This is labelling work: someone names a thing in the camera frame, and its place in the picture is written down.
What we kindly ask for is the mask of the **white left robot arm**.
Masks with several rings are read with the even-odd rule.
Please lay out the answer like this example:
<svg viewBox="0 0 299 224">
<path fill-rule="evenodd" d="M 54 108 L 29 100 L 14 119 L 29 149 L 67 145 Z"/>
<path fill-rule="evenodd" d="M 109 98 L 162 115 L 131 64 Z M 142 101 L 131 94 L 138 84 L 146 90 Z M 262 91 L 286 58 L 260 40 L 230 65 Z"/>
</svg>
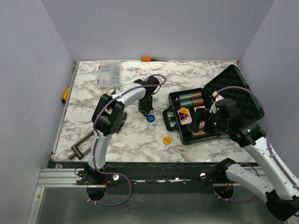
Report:
<svg viewBox="0 0 299 224">
<path fill-rule="evenodd" d="M 92 116 L 93 149 L 90 161 L 84 165 L 87 178 L 93 184 L 103 181 L 103 175 L 114 175 L 101 169 L 106 164 L 106 153 L 112 135 L 120 131 L 126 107 L 138 102 L 138 111 L 147 117 L 153 110 L 152 99 L 166 82 L 163 75 L 154 74 L 145 80 L 137 79 L 131 87 L 113 95 L 103 94 Z"/>
</svg>

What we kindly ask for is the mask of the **black poker set case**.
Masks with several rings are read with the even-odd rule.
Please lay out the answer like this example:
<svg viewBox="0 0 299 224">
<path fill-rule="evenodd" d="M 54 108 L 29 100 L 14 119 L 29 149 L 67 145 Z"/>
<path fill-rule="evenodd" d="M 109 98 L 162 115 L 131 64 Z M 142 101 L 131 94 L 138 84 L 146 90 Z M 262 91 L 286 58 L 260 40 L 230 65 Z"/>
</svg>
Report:
<svg viewBox="0 0 299 224">
<path fill-rule="evenodd" d="M 209 83 L 205 84 L 203 88 L 196 88 L 184 91 L 171 92 L 168 95 L 169 107 L 163 111 L 163 118 L 166 129 L 168 131 L 178 131 L 180 139 L 183 144 L 190 145 L 193 143 L 219 138 L 222 133 L 211 134 L 209 137 L 193 139 L 192 132 L 188 130 L 188 124 L 181 125 L 178 117 L 178 110 L 181 108 L 178 102 L 174 99 L 183 94 L 192 94 L 194 92 L 201 92 L 202 99 L 204 100 L 204 106 L 206 109 L 210 109 L 215 98 L 212 93 L 217 91 L 224 98 L 230 98 L 234 100 L 239 108 L 239 111 L 244 120 L 255 120 L 258 122 L 264 116 L 264 111 L 258 101 L 249 93 L 250 88 L 247 85 L 245 79 L 241 75 L 240 70 L 235 65 L 228 66 L 219 75 L 213 78 Z M 195 107 L 187 107 L 191 114 L 191 118 L 195 115 Z"/>
</svg>

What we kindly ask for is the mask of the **blue small blind button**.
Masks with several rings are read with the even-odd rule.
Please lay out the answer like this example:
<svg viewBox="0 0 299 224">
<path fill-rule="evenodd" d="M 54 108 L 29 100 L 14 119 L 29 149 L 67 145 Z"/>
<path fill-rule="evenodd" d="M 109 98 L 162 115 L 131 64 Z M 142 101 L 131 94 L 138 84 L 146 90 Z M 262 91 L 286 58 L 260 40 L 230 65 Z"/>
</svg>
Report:
<svg viewBox="0 0 299 224">
<path fill-rule="evenodd" d="M 149 122 L 149 123 L 152 123 L 155 121 L 155 116 L 152 115 L 152 114 L 149 114 L 147 117 L 146 117 L 146 120 Z"/>
</svg>

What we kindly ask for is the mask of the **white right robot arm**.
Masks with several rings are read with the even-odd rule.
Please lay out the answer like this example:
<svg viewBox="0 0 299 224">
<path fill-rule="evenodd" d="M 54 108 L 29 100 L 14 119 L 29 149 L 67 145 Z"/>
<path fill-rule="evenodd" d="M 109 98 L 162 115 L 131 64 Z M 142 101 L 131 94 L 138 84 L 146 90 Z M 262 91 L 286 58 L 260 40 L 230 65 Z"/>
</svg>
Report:
<svg viewBox="0 0 299 224">
<path fill-rule="evenodd" d="M 227 158 L 216 165 L 217 181 L 231 180 L 240 184 L 265 202 L 270 213 L 281 221 L 299 211 L 298 178 L 276 154 L 259 124 L 243 119 L 235 101 L 219 96 L 210 109 L 198 108 L 188 129 L 198 132 L 202 121 L 204 132 L 228 135 L 254 158 L 268 177 L 265 181 Z"/>
</svg>

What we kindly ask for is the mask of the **brown 100 chip roll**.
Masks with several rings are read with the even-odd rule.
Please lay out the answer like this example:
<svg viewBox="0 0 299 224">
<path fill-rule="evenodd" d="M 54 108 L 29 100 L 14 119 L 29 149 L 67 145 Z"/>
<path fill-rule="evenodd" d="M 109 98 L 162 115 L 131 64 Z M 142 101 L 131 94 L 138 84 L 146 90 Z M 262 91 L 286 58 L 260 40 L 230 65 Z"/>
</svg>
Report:
<svg viewBox="0 0 299 224">
<path fill-rule="evenodd" d="M 211 136 L 211 134 L 208 134 L 204 131 L 200 131 L 200 132 L 197 132 L 197 133 L 192 132 L 192 138 L 193 139 L 200 139 L 200 138 L 205 138 L 205 137 L 209 137 L 209 136 Z"/>
</svg>

